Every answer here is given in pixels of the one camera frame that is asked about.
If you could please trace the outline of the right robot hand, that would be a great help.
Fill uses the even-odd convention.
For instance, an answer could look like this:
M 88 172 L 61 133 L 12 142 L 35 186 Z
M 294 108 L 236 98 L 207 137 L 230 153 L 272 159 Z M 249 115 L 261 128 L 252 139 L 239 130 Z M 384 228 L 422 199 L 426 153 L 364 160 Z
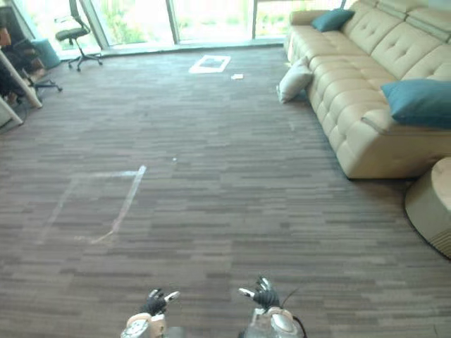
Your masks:
M 277 291 L 267 277 L 260 275 L 256 281 L 254 291 L 241 287 L 238 289 L 239 294 L 253 300 L 263 309 L 267 310 L 271 307 L 280 307 L 280 299 Z

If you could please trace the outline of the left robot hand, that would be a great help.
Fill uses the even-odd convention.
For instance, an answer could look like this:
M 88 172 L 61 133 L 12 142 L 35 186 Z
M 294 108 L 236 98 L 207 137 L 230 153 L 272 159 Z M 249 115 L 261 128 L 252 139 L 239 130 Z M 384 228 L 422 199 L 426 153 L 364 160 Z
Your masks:
M 162 314 L 165 313 L 167 305 L 179 297 L 179 291 L 165 294 L 162 288 L 153 289 L 148 293 L 146 302 L 141 306 L 140 310 L 150 315 Z

